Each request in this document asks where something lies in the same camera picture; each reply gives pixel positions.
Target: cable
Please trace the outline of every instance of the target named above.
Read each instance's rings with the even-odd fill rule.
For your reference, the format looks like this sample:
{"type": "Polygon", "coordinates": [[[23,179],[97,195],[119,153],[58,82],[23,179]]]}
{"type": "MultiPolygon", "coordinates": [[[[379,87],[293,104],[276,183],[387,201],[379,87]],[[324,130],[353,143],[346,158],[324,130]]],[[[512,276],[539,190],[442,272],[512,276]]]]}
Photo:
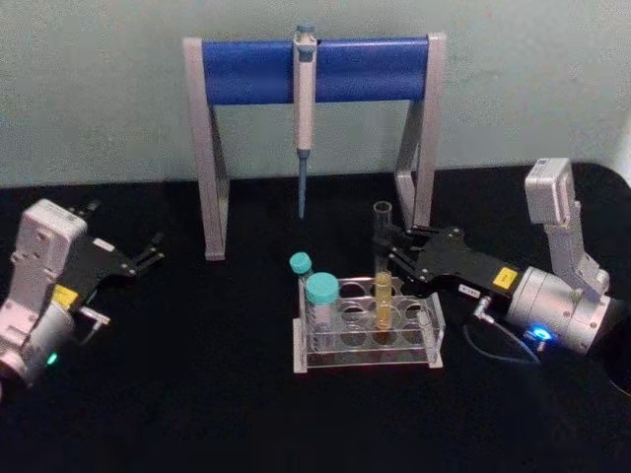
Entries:
{"type": "Polygon", "coordinates": [[[519,364],[522,364],[522,365],[540,365],[541,361],[540,361],[539,357],[530,349],[530,347],[526,343],[524,343],[522,340],[520,340],[520,338],[517,335],[515,335],[513,332],[511,332],[506,327],[500,325],[499,323],[491,323],[490,325],[494,326],[494,327],[497,327],[505,335],[507,335],[511,340],[513,340],[514,342],[517,342],[518,345],[520,345],[520,347],[524,350],[524,352],[526,352],[526,354],[530,357],[530,359],[527,360],[525,358],[503,357],[501,355],[495,355],[493,353],[489,353],[489,352],[487,352],[485,350],[482,350],[471,339],[471,335],[469,333],[468,324],[465,324],[462,327],[462,334],[464,335],[464,339],[466,340],[466,343],[468,343],[469,346],[473,350],[475,350],[477,353],[479,353],[480,355],[482,355],[484,357],[487,357],[487,358],[490,358],[490,359],[493,359],[493,360],[498,360],[500,362],[519,363],[519,364]]]}

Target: black table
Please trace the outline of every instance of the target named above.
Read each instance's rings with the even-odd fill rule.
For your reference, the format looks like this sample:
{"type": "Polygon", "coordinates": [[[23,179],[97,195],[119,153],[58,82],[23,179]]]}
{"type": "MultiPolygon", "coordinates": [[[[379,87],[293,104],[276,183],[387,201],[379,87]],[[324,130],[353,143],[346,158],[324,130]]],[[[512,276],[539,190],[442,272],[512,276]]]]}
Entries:
{"type": "MultiPolygon", "coordinates": [[[[528,220],[527,170],[438,172],[433,224],[458,224],[470,246],[549,271],[543,229],[528,220]]],[[[575,166],[575,178],[586,248],[610,272],[610,293],[631,300],[631,191],[597,166],[575,166]]],[[[15,471],[46,473],[598,471],[631,460],[631,400],[596,362],[557,347],[539,368],[503,365],[474,353],[451,323],[441,371],[292,373],[288,258],[301,249],[317,270],[370,274],[372,204],[395,202],[390,175],[310,178],[305,224],[296,179],[234,182],[228,259],[216,263],[203,259],[192,182],[2,190],[2,298],[21,212],[40,197],[99,198],[91,234],[134,254],[163,231],[167,259],[133,287],[101,290],[93,307],[111,328],[61,352],[1,413],[2,469],[19,460],[15,471]]],[[[450,321],[472,310],[448,296],[443,306],[450,321]]]]}

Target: teal cap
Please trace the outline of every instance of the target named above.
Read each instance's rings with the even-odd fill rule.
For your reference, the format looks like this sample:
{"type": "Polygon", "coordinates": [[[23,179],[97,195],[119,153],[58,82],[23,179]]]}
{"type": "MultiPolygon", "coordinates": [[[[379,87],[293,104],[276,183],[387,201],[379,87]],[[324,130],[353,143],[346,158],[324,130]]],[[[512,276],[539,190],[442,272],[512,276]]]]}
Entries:
{"type": "Polygon", "coordinates": [[[301,251],[289,258],[289,265],[292,267],[292,271],[300,276],[312,269],[312,259],[301,251]]]}
{"type": "Polygon", "coordinates": [[[332,304],[339,298],[339,282],[328,273],[315,273],[307,280],[307,299],[316,305],[332,304]]]}

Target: pipette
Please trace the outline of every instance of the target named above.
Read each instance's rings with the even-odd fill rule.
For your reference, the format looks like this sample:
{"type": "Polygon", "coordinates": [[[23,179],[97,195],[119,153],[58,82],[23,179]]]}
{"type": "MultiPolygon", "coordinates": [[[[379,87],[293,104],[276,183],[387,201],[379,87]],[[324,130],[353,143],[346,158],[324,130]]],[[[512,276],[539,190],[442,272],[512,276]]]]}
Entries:
{"type": "Polygon", "coordinates": [[[298,154],[298,216],[305,218],[307,199],[307,159],[314,136],[314,103],[316,102],[315,28],[298,25],[294,35],[294,145],[298,154]]]}

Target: light blue wall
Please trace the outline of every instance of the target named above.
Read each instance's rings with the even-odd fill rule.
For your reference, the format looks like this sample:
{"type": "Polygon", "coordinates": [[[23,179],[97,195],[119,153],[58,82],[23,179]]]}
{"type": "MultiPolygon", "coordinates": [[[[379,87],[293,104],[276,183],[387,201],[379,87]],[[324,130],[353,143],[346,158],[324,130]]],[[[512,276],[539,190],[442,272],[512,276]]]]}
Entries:
{"type": "MultiPolygon", "coordinates": [[[[628,0],[4,0],[0,186],[194,177],[180,41],[445,31],[442,167],[612,164],[631,102],[628,0]]],[[[313,173],[391,169],[402,103],[319,105],[313,173]]],[[[289,106],[219,110],[229,172],[293,174],[289,106]]],[[[628,156],[616,166],[628,172],[628,156]]]]}

